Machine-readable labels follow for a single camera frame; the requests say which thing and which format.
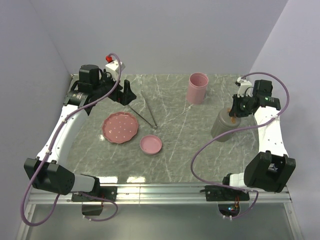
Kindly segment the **grey round lid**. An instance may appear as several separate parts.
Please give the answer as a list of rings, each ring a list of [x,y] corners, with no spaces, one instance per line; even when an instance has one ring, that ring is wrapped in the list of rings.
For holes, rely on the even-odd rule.
[[[220,124],[227,129],[235,129],[238,128],[241,124],[241,118],[229,116],[231,109],[228,107],[224,107],[218,113],[218,121]]]

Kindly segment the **grey cylindrical container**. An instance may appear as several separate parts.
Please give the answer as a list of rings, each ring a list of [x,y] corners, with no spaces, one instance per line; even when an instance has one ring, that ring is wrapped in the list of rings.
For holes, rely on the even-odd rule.
[[[232,122],[232,121],[225,122],[225,121],[220,121],[220,119],[217,118],[211,128],[210,134],[212,138],[215,138],[225,132],[237,129],[240,126],[240,123],[241,121],[239,119],[237,119],[235,122]],[[228,133],[218,138],[217,141],[220,143],[223,143],[228,141],[232,136],[233,136],[232,133]]]

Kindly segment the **pink polka dot plate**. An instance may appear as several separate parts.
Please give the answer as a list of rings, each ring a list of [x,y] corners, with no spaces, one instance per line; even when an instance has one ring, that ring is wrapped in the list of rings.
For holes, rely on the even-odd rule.
[[[103,137],[109,142],[123,144],[138,133],[139,123],[131,113],[119,111],[108,116],[101,129]]]

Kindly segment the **pink cylindrical container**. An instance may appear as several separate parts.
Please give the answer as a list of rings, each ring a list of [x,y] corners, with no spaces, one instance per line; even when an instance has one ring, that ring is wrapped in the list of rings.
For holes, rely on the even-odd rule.
[[[207,75],[201,72],[196,72],[190,75],[186,100],[193,105],[200,105],[207,91],[209,79]]]

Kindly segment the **pink round lid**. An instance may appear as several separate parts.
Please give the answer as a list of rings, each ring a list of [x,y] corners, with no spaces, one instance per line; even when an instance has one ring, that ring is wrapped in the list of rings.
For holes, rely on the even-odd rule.
[[[159,153],[162,146],[162,141],[156,135],[146,135],[140,140],[141,150],[148,155]]]

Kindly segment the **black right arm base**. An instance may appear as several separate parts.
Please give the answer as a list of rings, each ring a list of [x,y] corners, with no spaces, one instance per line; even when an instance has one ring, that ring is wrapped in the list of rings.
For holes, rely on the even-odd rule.
[[[250,200],[249,193],[215,185],[206,185],[204,189],[199,192],[205,194],[205,200],[207,202],[219,202],[219,212],[223,217],[229,218],[234,218],[239,215],[241,201]]]

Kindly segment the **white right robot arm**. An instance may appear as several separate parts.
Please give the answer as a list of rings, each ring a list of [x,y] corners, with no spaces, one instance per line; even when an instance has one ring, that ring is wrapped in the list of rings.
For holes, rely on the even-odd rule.
[[[220,189],[222,197],[232,200],[238,188],[258,188],[280,193],[296,168],[295,159],[289,157],[282,138],[280,125],[280,100],[272,96],[273,85],[269,80],[250,83],[238,78],[239,90],[233,95],[231,117],[253,115],[258,126],[258,153],[245,167],[244,172],[230,174],[228,183]]]

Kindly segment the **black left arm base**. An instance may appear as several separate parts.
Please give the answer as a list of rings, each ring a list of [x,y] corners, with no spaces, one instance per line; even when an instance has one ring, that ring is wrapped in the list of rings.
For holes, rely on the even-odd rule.
[[[93,192],[73,193],[72,203],[81,205],[81,212],[89,218],[108,218],[117,209],[113,203],[116,202],[118,193],[117,186],[100,186]]]

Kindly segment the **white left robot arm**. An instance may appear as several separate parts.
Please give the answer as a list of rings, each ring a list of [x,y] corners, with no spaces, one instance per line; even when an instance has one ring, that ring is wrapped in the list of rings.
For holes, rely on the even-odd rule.
[[[124,68],[125,65],[117,60],[107,63],[104,69],[93,64],[80,67],[78,80],[65,96],[60,118],[47,143],[36,158],[27,158],[24,163],[29,188],[59,195],[83,192],[89,201],[100,198],[97,177],[74,174],[65,165],[79,130],[98,102],[109,98],[126,106],[137,98],[128,80],[120,85]]]

